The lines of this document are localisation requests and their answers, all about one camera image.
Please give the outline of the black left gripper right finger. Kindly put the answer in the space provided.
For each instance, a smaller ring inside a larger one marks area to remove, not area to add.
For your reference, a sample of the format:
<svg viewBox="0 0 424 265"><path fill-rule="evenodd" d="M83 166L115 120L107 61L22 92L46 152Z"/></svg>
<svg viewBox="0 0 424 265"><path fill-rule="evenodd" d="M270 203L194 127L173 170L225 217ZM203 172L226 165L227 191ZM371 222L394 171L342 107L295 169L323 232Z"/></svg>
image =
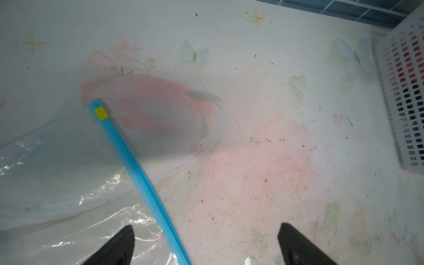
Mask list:
<svg viewBox="0 0 424 265"><path fill-rule="evenodd" d="M281 224L278 242L286 265L337 265L289 223Z"/></svg>

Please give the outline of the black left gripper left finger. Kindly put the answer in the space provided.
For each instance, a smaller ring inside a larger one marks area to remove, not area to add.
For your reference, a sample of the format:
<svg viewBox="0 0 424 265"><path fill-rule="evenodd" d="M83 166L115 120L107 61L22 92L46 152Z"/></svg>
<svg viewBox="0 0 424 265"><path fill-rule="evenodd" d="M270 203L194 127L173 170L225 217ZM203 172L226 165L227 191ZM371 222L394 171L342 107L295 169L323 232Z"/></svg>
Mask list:
<svg viewBox="0 0 424 265"><path fill-rule="evenodd" d="M127 225L82 264L130 265L134 247L134 230L131 225Z"/></svg>

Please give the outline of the clear zip top bag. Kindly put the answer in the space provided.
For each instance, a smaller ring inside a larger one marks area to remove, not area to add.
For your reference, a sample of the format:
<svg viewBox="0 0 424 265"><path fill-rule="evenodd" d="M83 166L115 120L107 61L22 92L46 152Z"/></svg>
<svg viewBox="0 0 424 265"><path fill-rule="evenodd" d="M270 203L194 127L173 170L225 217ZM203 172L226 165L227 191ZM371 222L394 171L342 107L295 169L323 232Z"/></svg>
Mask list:
<svg viewBox="0 0 424 265"><path fill-rule="evenodd" d="M82 85L83 108L1 147L1 264L82 265L131 225L131 265L188 265L157 183L220 137L225 106L153 76Z"/></svg>

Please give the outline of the white plastic perforated basket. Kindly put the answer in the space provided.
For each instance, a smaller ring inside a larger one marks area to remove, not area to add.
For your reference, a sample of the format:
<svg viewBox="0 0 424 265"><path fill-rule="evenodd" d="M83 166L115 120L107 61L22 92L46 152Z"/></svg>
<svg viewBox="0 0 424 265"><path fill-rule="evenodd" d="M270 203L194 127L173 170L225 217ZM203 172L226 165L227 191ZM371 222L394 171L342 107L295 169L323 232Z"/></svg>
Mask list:
<svg viewBox="0 0 424 265"><path fill-rule="evenodd" d="M402 168L424 173L424 7L375 47L375 57Z"/></svg>

